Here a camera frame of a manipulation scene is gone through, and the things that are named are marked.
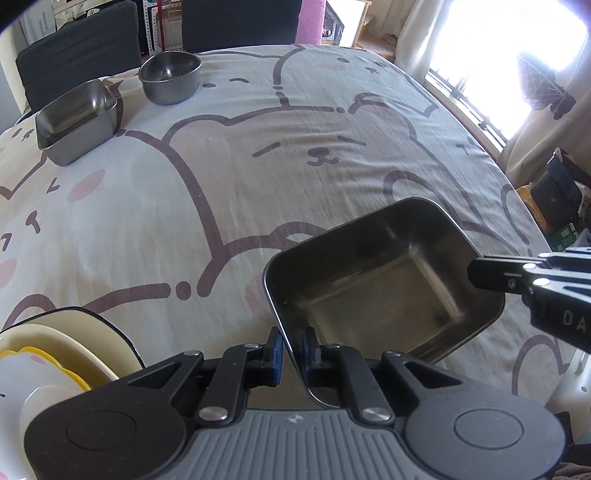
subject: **rectangular metal tray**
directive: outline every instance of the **rectangular metal tray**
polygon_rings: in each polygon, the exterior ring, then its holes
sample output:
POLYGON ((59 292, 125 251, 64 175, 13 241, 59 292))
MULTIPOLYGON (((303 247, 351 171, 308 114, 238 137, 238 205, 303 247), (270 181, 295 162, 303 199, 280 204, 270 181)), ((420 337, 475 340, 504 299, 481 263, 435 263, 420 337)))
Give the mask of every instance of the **rectangular metal tray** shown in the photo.
POLYGON ((478 256, 441 207, 409 198, 280 252, 264 284, 300 373, 310 326, 366 358, 396 350, 435 362, 503 311, 502 293, 468 279, 478 256))
POLYGON ((100 80, 83 83, 43 107, 35 118, 37 145, 60 167, 115 135, 117 100, 100 80))

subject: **red strap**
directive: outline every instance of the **red strap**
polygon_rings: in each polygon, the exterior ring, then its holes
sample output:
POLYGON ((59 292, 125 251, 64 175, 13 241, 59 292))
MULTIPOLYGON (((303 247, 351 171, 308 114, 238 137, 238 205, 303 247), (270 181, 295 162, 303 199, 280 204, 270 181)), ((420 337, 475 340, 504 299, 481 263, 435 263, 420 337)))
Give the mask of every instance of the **red strap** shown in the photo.
POLYGON ((162 44, 162 51, 166 50, 166 42, 164 39, 164 24, 162 23, 162 0, 158 0, 158 27, 160 28, 160 42, 162 44))

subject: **metal bowl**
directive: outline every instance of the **metal bowl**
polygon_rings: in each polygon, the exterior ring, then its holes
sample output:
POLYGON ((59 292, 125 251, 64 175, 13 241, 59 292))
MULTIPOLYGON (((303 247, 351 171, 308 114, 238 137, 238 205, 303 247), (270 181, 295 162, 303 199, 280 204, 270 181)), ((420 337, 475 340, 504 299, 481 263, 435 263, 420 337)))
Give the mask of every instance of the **metal bowl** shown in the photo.
POLYGON ((184 51, 163 51, 150 58, 139 70, 139 79, 148 100, 157 105, 173 105, 191 98, 199 87, 199 57, 184 51))
POLYGON ((35 117, 37 145, 65 167, 110 139, 117 131, 117 100, 96 79, 55 99, 35 117))

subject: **round metal bowl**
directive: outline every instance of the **round metal bowl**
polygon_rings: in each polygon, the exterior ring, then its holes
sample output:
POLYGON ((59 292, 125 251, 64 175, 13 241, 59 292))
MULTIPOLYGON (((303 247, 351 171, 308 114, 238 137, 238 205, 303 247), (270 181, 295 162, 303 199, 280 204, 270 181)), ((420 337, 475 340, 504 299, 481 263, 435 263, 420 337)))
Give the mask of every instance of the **round metal bowl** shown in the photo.
POLYGON ((139 70, 148 100, 173 105, 190 98, 199 87, 199 57, 184 51, 163 51, 151 57, 139 70))

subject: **window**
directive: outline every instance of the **window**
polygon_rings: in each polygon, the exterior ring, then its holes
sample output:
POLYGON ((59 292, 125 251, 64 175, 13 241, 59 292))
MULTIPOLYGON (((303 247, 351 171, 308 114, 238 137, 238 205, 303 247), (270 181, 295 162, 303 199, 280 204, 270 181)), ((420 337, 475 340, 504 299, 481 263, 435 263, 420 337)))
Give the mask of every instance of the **window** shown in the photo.
POLYGON ((584 23, 558 0, 455 0, 428 75, 504 147, 531 111, 521 97, 517 54, 561 70, 586 36, 584 23))

